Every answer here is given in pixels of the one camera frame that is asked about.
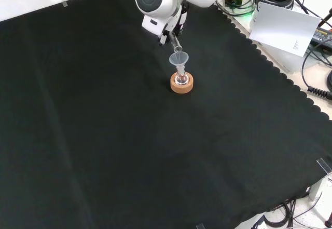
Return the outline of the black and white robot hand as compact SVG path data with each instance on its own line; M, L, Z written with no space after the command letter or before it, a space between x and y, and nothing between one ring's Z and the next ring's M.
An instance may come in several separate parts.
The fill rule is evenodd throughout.
M156 19L144 16L142 27L151 34L158 37L159 45L171 43L175 52L182 51L182 46L178 40L187 18L189 3L183 1L174 16L166 19Z

